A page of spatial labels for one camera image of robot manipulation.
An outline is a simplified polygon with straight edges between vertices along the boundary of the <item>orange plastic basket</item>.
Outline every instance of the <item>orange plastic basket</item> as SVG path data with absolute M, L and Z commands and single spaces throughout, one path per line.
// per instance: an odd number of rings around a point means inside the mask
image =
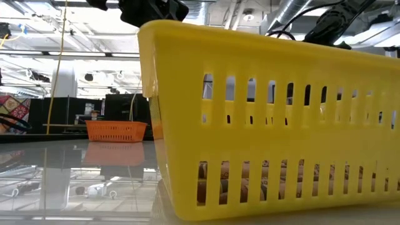
M 86 121 L 90 141 L 134 143 L 143 140 L 147 124 L 131 121 Z

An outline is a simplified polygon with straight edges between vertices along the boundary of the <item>objects inside basket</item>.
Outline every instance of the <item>objects inside basket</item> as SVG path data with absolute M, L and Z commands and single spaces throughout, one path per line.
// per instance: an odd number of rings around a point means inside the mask
M 278 199 L 285 198 L 286 189 L 286 169 L 288 162 L 283 160 L 281 162 L 281 173 L 280 173 L 280 184 L 279 192 L 277 193 Z M 363 185 L 363 167 L 360 166 L 358 169 L 358 185 L 357 192 L 361 193 Z M 268 171 L 269 171 L 269 161 L 264 161 L 262 164 L 261 172 L 261 183 L 260 183 L 260 194 L 259 200 L 266 201 L 268 193 Z M 304 160 L 300 160 L 298 164 L 297 173 L 297 187 L 296 187 L 296 197 L 302 197 L 302 186 L 303 186 L 303 171 L 304 171 Z M 335 176 L 335 165 L 330 165 L 329 172 L 329 185 L 328 185 L 328 195 L 333 195 L 334 179 L 343 178 L 343 194 L 348 193 L 348 182 L 349 182 L 349 172 L 350 166 L 348 164 L 344 167 L 344 176 Z M 207 162 L 199 163 L 199 181 L 197 184 L 197 205 L 203 206 L 206 203 L 206 188 L 207 188 L 207 173 L 208 164 Z M 241 179 L 241 190 L 240 190 L 240 203 L 246 203 L 248 201 L 248 190 L 249 190 L 249 174 L 250 174 L 250 163 L 249 161 L 244 161 L 242 164 L 242 179 Z M 319 164 L 314 165 L 314 177 L 312 185 L 312 196 L 318 196 L 318 182 L 320 175 Z M 376 173 L 372 173 L 371 178 L 371 192 L 375 191 L 375 178 Z M 388 191 L 389 179 L 385 178 L 384 191 Z M 400 182 L 397 184 L 397 190 L 400 190 Z M 221 184 L 219 189 L 219 204 L 228 203 L 228 191 L 229 191 L 229 161 L 223 161 L 221 163 Z

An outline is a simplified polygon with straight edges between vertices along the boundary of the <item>black cable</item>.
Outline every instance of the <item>black cable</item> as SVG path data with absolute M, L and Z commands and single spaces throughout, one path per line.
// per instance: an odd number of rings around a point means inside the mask
M 295 17 L 293 17 L 293 18 L 283 27 L 282 31 L 285 31 L 285 30 L 290 26 L 290 24 L 292 24 L 295 20 L 299 19 L 302 15 L 304 15 L 304 14 L 306 14 L 306 13 L 308 13 L 308 12 L 311 12 L 311 11 L 313 11 L 313 10 L 320 9 L 320 8 L 323 8 L 323 7 L 335 6 L 335 5 L 340 4 L 340 3 L 343 3 L 343 2 L 344 2 L 344 0 L 338 1 L 338 2 L 334 2 L 334 3 L 322 4 L 322 5 L 320 5 L 320 6 L 314 6 L 314 7 L 311 7 L 311 8 L 309 8 L 309 9 L 306 9 L 306 10 L 304 10 L 303 12 L 300 12 L 299 14 L 297 14 Z
M 286 36 L 288 36 L 289 38 L 291 38 L 293 41 L 296 40 L 296 38 L 294 38 L 294 36 L 293 36 L 290 32 L 287 32 L 287 31 L 273 31 L 273 32 L 270 32 L 270 33 L 268 34 L 268 36 L 272 36 L 272 35 L 274 35 L 274 34 L 278 34 L 277 38 L 279 38 L 279 37 L 281 36 L 281 34 L 285 34 Z
M 10 122 L 10 121 L 8 121 L 6 119 L 3 119 L 2 117 L 3 118 L 8 118 L 8 119 L 13 119 L 13 120 L 19 122 L 20 124 L 22 124 L 23 126 L 14 124 L 13 122 Z M 17 129 L 19 131 L 28 131 L 28 130 L 32 129 L 32 126 L 28 122 L 26 122 L 26 121 L 24 121 L 22 119 L 19 119 L 19 118 L 15 117 L 15 116 L 3 114 L 3 113 L 0 113 L 0 124 L 5 124 L 5 125 L 7 125 L 7 126 L 9 126 L 11 128 Z

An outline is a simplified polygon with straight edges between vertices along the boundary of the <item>yellow plastic basket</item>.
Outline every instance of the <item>yellow plastic basket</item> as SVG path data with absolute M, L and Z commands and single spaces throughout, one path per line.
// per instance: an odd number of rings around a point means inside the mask
M 143 93 L 151 98 L 157 160 L 181 219 L 400 198 L 398 59 L 173 21 L 143 26 L 139 47 Z M 203 99 L 205 74 L 212 76 L 211 99 Z M 226 100 L 230 76 L 235 78 L 233 101 Z M 247 102 L 251 78 L 256 80 L 255 101 Z M 275 83 L 273 104 L 267 104 L 270 81 Z M 289 83 L 294 85 L 292 105 L 287 104 Z M 310 104 L 305 106 L 308 85 Z M 326 102 L 321 103 L 324 90 Z M 287 160 L 286 188 L 284 199 L 279 199 L 283 160 Z M 198 169 L 203 161 L 208 166 L 206 203 L 198 206 Z M 229 187 L 227 204 L 219 205 L 223 161 L 230 165 Z M 240 203 L 244 161 L 250 166 L 249 191 L 247 202 Z M 260 201 L 263 161 L 269 161 L 266 201 Z M 316 164 L 319 181 L 313 196 Z M 336 170 L 329 193 L 331 165 Z M 346 165 L 349 177 L 344 191 Z

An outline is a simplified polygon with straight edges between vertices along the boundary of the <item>yellow cable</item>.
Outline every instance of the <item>yellow cable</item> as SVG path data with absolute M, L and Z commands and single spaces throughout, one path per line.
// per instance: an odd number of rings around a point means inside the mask
M 136 88 L 135 94 L 133 95 L 133 98 L 132 98 L 132 101 L 131 101 L 131 110 L 129 111 L 129 120 L 130 121 L 133 121 L 133 101 L 135 100 L 136 93 L 138 93 L 138 89 L 139 89 L 139 86 L 140 86 L 141 82 L 142 82 L 142 76 L 140 75 L 139 83 L 137 84 L 137 88 Z
M 58 79 L 58 73 L 60 70 L 60 63 L 61 63 L 61 56 L 63 55 L 63 50 L 64 50 L 64 31 L 65 31 L 65 21 L 67 20 L 67 6 L 68 6 L 68 0 L 65 0 L 65 8 L 64 8 L 64 19 L 62 22 L 62 33 L 61 33 L 61 50 L 60 50 L 60 55 L 58 57 L 58 64 L 57 64 L 57 72 L 56 72 L 56 77 L 54 78 L 54 87 L 52 87 L 52 93 L 51 93 L 51 99 L 50 99 L 50 106 L 49 106 L 49 116 L 47 117 L 47 131 L 46 134 L 49 135 L 50 132 L 50 118 L 51 118 L 51 109 L 53 108 L 53 101 L 54 101 L 54 93 L 57 88 L 57 79 Z M 48 166 L 48 149 L 44 149 L 44 165 L 43 165 L 43 184 L 42 184 L 42 189 L 44 192 L 43 196 L 43 219 L 46 220 L 46 204 L 47 204 L 47 166 Z
M 61 57 L 63 55 L 63 50 L 64 50 L 64 31 L 65 31 L 65 21 L 67 20 L 67 6 L 68 6 L 68 0 L 65 0 L 64 19 L 62 21 L 62 31 L 61 31 L 61 50 L 60 50 L 60 55 L 58 56 L 57 72 L 56 72 L 56 77 L 54 78 L 54 87 L 52 87 L 52 90 L 51 90 L 49 116 L 47 117 L 47 131 L 46 131 L 47 135 L 50 133 L 51 109 L 53 107 L 54 93 L 56 92 L 56 88 L 57 88 L 58 73 L 60 71 Z
M 2 39 L 1 44 L 0 44 L 0 49 L 3 47 L 3 44 L 6 41 L 7 37 L 8 37 L 8 34 L 6 34 L 4 39 Z

